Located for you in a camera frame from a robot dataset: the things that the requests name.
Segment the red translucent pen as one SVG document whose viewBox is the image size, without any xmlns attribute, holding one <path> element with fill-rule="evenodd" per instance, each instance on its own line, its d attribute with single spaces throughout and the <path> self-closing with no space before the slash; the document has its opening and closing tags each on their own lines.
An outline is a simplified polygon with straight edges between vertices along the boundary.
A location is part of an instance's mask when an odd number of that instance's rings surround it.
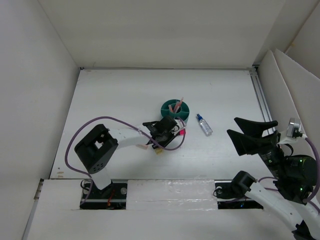
<svg viewBox="0 0 320 240">
<path fill-rule="evenodd" d="M 178 112 L 179 108 L 181 107 L 183 100 L 184 100 L 184 98 L 182 97 L 181 100 L 178 102 L 178 108 L 176 109 L 176 113 Z"/>
</svg>

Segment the purple translucent pen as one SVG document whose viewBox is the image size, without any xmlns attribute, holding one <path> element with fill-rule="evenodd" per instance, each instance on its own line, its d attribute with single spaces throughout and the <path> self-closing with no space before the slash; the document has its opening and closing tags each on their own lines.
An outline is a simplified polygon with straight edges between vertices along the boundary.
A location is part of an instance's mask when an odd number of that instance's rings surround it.
<svg viewBox="0 0 320 240">
<path fill-rule="evenodd" d="M 174 108 L 173 108 L 173 111 L 174 111 L 174 113 L 176 113 L 177 112 L 177 108 L 178 108 L 178 101 L 175 103 L 175 105 L 174 105 Z"/>
</svg>

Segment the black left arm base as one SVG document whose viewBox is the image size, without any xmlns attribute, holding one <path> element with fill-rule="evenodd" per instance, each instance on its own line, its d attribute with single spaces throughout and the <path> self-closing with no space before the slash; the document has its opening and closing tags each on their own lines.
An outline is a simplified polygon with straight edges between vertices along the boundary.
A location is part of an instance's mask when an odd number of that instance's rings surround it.
<svg viewBox="0 0 320 240">
<path fill-rule="evenodd" d="M 127 205 L 128 184 L 112 182 L 106 189 L 99 190 L 94 184 L 90 189 L 90 181 L 80 182 L 82 194 L 80 209 L 82 210 L 125 210 Z"/>
</svg>

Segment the pink capped black highlighter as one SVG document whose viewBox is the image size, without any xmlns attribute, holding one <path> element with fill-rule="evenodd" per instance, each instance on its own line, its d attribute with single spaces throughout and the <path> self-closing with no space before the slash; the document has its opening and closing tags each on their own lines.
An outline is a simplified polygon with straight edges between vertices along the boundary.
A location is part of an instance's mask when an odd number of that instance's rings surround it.
<svg viewBox="0 0 320 240">
<path fill-rule="evenodd" d="M 183 127 L 183 128 L 181 128 L 181 129 L 179 130 L 178 135 L 179 135 L 179 136 L 183 136 L 183 135 L 185 135 L 185 133 L 186 133 L 186 128 Z"/>
</svg>

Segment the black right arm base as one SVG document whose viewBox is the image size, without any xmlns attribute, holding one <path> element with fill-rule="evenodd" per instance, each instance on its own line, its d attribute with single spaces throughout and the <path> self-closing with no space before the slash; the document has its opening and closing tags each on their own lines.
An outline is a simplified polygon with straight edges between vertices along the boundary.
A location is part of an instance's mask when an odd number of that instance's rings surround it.
<svg viewBox="0 0 320 240">
<path fill-rule="evenodd" d="M 231 188 L 231 180 L 216 180 L 214 185 L 215 190 L 212 195 L 216 197 L 219 210 L 264 209 L 256 201 L 234 192 Z"/>
</svg>

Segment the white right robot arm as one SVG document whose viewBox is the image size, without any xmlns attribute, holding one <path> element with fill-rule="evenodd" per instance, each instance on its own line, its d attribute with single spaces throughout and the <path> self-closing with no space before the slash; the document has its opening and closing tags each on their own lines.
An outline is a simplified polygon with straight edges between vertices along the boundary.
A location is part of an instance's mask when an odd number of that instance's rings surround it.
<svg viewBox="0 0 320 240">
<path fill-rule="evenodd" d="M 265 130 L 278 125 L 276 120 L 257 122 L 236 117 L 241 132 L 227 130 L 239 156 L 259 155 L 272 174 L 273 183 L 283 200 L 277 199 L 248 172 L 239 171 L 229 189 L 235 198 L 247 197 L 268 207 L 288 226 L 296 240 L 320 238 L 320 208 L 315 196 L 320 189 L 320 157 L 315 145 L 302 132 L 298 118 L 291 118 L 285 131 L 275 130 L 263 136 Z M 291 145 L 304 139 L 313 156 L 286 156 L 281 145 Z"/>
</svg>

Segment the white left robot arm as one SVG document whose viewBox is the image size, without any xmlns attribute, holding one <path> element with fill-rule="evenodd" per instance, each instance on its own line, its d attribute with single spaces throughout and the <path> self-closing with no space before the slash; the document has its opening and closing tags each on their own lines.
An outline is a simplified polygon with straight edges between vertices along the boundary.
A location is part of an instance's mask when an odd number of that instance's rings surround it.
<svg viewBox="0 0 320 240">
<path fill-rule="evenodd" d="M 108 129 L 97 124 L 74 147 L 74 151 L 91 176 L 94 192 L 100 198 L 111 194 L 112 180 L 107 174 L 107 164 L 116 150 L 130 146 L 148 146 L 165 149 L 185 127 L 182 120 L 165 116 L 159 121 L 144 122 L 135 127 Z"/>
</svg>

